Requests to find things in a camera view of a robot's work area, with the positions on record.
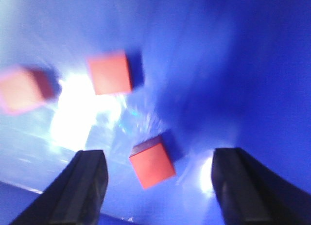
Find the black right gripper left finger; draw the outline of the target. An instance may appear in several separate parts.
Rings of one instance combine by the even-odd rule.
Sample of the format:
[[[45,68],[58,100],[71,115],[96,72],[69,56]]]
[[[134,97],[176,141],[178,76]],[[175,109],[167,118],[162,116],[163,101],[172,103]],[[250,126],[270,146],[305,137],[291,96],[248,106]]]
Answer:
[[[102,150],[78,151],[13,225],[96,225],[108,185]]]

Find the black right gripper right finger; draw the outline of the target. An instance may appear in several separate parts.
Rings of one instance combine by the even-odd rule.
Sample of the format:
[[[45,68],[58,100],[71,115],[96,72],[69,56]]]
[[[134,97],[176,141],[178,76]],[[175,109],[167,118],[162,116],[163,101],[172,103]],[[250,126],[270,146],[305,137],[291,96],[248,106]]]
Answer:
[[[309,225],[311,196],[241,148],[216,148],[211,181],[227,225]]]

